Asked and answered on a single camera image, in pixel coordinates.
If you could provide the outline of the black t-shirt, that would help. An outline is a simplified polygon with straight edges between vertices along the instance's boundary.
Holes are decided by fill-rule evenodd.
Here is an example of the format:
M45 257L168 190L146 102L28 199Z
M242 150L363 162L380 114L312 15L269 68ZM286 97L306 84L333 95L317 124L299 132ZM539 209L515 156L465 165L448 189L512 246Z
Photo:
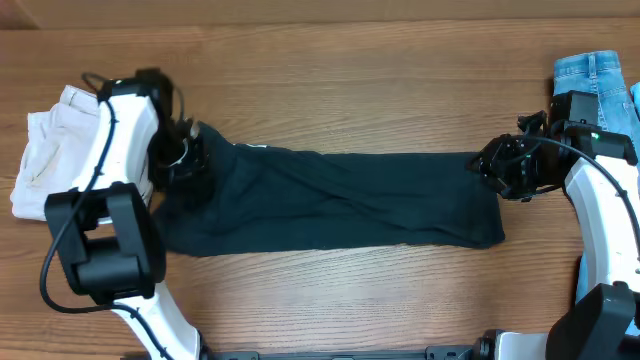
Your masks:
M465 153L321 154L201 132L208 172L168 191L153 214L169 251L485 249L505 238L497 196L466 169Z

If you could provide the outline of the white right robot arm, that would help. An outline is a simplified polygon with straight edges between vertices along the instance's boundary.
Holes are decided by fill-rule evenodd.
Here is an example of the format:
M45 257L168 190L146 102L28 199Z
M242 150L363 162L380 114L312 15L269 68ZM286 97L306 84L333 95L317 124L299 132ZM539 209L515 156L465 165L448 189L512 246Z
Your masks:
M579 222L588 293L542 334L498 332L478 359L636 359L639 202L630 139L590 115L537 113L518 135L494 138L468 163L501 197L525 201L561 188Z

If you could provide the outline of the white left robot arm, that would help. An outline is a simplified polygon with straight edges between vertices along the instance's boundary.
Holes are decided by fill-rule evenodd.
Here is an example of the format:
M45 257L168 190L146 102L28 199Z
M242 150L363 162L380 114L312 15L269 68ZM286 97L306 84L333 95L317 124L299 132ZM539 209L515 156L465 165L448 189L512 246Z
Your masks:
M154 190L190 187L209 165L197 124L172 115L184 95L158 68L81 78L96 95L98 131L70 189L46 199L53 241L40 295L59 313L115 313L147 359L210 359L168 289L166 248L149 211Z

